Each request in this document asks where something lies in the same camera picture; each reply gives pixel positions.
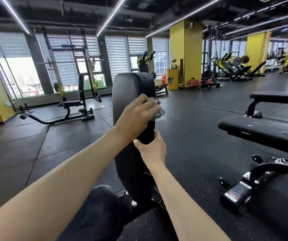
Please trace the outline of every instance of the forearm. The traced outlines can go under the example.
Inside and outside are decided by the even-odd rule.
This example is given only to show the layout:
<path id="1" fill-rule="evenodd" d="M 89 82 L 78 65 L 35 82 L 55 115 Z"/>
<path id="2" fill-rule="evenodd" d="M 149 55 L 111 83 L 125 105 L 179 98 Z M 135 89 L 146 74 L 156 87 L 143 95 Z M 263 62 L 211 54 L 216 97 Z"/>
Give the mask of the forearm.
<path id="1" fill-rule="evenodd" d="M 0 208 L 0 240 L 54 240 L 126 145 L 112 129 L 7 202 Z"/>
<path id="2" fill-rule="evenodd" d="M 222 229 L 186 193 L 165 166 L 150 169 L 179 240 L 229 241 Z"/>

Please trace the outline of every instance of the yellow oil drum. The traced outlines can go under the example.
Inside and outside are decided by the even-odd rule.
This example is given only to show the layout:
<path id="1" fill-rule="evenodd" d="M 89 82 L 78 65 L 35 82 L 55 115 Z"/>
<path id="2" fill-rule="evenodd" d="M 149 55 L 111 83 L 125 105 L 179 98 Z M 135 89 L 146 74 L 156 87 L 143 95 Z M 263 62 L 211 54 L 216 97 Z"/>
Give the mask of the yellow oil drum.
<path id="1" fill-rule="evenodd" d="M 179 88 L 179 71 L 177 69 L 168 69 L 166 82 L 168 90 L 177 90 Z"/>

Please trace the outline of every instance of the gym floor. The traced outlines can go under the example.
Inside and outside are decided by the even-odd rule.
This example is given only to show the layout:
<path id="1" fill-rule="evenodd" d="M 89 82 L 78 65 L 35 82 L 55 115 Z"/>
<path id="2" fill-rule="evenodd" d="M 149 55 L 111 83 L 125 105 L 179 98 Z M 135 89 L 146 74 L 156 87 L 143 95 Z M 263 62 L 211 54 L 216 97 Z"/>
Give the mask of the gym floor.
<path id="1" fill-rule="evenodd" d="M 221 88 L 170 91 L 160 97 L 165 116 L 156 129 L 167 146 L 166 165 L 182 187 L 226 232 L 232 241 L 288 240 L 288 176 L 276 178 L 250 200 L 250 213 L 235 216 L 219 204 L 219 177 L 237 182 L 262 157 L 288 154 L 229 136 L 218 129 L 224 117 L 243 115 L 251 103 L 249 94 L 260 90 L 288 92 L 288 75 L 276 73 L 246 82 L 222 82 Z M 47 126 L 25 123 L 18 117 L 0 126 L 0 206 L 48 171 L 96 141 L 113 124 L 112 97 L 103 97 L 105 108 L 94 111 L 95 119 Z M 271 119 L 288 120 L 288 105 L 260 103 L 256 110 Z M 65 114 L 56 105 L 34 109 L 42 119 Z M 114 162 L 97 184 L 123 190 Z M 124 228 L 119 240 L 176 240 L 172 229 L 156 210 Z"/>

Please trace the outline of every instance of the black ceiling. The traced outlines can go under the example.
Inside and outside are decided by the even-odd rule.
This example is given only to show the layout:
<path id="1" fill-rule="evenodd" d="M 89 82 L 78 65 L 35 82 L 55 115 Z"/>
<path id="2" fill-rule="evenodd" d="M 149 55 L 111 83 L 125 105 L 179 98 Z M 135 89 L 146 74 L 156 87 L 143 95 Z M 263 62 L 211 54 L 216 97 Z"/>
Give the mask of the black ceiling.
<path id="1" fill-rule="evenodd" d="M 63 0 L 63 13 L 60 0 L 9 0 L 14 9 L 28 25 L 83 27 L 97 30 L 119 0 Z M 108 31 L 145 32 L 149 33 L 205 5 L 211 0 L 126 0 L 118 14 L 106 28 Z M 248 12 L 274 5 L 286 0 L 221 0 L 201 12 L 191 16 L 194 21 L 205 25 L 216 25 L 218 22 L 232 22 L 236 17 Z M 249 27 L 251 25 L 288 15 L 288 1 L 274 9 L 251 15 L 222 28 L 223 33 Z M 0 4 L 0 23 L 13 23 L 13 19 Z M 250 32 L 269 29 L 288 24 L 288 19 L 263 25 L 230 37 Z"/>

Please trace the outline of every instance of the dark pants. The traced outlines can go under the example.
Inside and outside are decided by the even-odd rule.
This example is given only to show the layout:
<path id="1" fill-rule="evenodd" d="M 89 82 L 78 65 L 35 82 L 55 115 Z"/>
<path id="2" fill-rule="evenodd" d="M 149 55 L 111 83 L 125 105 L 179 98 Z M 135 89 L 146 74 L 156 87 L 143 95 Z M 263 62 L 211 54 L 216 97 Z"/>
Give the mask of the dark pants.
<path id="1" fill-rule="evenodd" d="M 92 189 L 57 241 L 117 240 L 123 230 L 118 196 L 110 186 Z"/>

